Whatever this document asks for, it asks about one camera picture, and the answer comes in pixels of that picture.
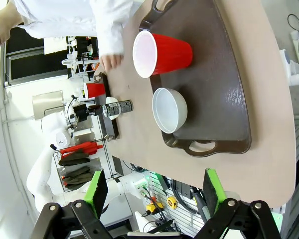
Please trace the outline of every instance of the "person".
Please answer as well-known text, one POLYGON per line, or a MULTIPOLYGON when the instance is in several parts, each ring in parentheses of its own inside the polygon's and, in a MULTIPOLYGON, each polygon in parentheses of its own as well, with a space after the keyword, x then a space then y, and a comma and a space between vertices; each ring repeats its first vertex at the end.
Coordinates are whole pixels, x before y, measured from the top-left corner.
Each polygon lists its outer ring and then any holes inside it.
POLYGON ((139 6, 133 0, 10 0, 0 10, 0 46, 13 27, 35 38, 97 36, 106 72, 121 64, 123 26, 139 6))

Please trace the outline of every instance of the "white shirt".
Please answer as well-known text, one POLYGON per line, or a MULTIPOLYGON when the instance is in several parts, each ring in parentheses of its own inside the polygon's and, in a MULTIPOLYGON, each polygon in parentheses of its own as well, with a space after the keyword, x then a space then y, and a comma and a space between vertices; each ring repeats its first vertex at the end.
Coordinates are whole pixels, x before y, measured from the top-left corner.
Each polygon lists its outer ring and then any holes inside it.
POLYGON ((32 37, 97 36, 99 55, 123 54, 123 26, 140 0, 13 0, 32 37))

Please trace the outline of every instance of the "black can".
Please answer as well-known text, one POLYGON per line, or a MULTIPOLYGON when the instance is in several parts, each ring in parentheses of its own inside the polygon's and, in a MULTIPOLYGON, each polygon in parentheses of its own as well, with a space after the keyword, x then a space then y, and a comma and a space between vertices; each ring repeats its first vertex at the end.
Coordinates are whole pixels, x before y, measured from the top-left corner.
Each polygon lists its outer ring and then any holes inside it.
POLYGON ((105 117, 116 116, 131 112, 133 110, 132 101, 119 101, 111 104, 102 105, 103 114, 105 117))

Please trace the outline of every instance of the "red cup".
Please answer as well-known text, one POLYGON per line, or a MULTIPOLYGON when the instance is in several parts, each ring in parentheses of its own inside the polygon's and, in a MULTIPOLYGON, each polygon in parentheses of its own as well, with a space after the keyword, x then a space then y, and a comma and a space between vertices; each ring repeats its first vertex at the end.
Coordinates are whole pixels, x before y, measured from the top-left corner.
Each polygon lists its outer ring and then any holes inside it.
POLYGON ((141 31, 135 38, 133 61, 143 78, 185 68, 192 60, 193 50, 185 41, 149 31, 141 31))
POLYGON ((105 94, 105 87, 102 83, 85 83, 85 98, 93 98, 105 94))

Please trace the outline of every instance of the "screw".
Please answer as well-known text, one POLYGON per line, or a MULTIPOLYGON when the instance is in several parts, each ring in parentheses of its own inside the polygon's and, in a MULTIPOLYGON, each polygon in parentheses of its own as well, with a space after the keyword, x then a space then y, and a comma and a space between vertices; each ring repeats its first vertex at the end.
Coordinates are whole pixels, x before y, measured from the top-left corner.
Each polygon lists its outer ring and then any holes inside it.
POLYGON ((235 201, 233 201, 233 200, 229 201, 229 202, 228 202, 228 205, 229 205, 230 207, 234 206, 234 205, 235 205, 235 201))
POLYGON ((261 203, 256 203, 255 208, 260 209, 261 208, 261 203))

